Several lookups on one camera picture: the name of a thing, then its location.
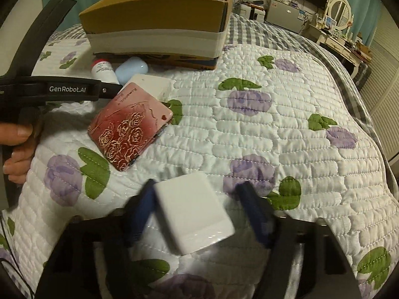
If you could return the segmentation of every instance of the gingham fabric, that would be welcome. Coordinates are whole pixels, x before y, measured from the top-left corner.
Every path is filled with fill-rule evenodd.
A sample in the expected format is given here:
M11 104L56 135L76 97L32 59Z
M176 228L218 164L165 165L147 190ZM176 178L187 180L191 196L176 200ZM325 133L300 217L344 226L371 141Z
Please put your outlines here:
M49 42L62 39L80 39L84 37L86 37L86 33L82 26L74 25L63 32L54 33L50 37ZM384 158L388 187L394 197L399 200L399 189L396 179L384 155L380 139L377 136L366 105L353 80L350 78L349 73L334 55L300 35L270 24L248 20L238 14L232 13L229 31L226 37L226 45L238 44L257 45L279 51L301 51L312 54L319 59L333 76L351 116L376 142L380 149Z

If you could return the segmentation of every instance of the mirror frame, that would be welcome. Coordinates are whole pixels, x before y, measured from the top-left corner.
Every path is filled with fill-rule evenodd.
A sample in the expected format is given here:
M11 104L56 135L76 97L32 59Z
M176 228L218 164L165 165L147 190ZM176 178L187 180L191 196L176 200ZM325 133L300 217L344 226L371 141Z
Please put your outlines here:
M338 26L338 21L336 21L336 22L337 22L337 25L335 26L335 28L338 29L338 30L344 30L344 29L346 29L346 28L348 27L348 23L350 22L350 20L351 20L351 18L352 18L352 9L351 9L351 7L350 7L350 4L349 4L348 0L332 0L332 1L328 4L328 16L329 16L330 18L332 18L332 19L333 19L333 17L331 16L332 6L333 6L335 3L337 3L337 2L344 3L344 4L347 6L347 8L349 9L348 21L346 22L346 24L345 24L344 26Z

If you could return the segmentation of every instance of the louvered closet door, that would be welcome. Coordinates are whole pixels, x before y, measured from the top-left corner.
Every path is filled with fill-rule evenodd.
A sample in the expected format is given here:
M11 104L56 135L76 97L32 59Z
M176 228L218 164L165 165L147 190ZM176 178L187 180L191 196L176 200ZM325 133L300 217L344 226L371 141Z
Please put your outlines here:
M370 48L372 74L360 94L391 160L399 152L399 29L384 7Z

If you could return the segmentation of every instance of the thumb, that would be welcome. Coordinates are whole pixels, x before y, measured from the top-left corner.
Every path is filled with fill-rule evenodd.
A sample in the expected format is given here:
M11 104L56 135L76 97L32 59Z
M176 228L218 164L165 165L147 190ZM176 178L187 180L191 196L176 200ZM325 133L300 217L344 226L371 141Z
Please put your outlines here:
M24 143L32 134L33 126L0 122L0 145L19 145Z

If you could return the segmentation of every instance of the white appliance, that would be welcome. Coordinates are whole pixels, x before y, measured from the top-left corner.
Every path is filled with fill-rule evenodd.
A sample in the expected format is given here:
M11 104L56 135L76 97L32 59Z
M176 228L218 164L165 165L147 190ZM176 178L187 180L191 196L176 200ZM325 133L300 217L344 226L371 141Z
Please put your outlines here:
M238 14L249 20L255 20L261 23L265 22L266 12L246 4L240 4Z

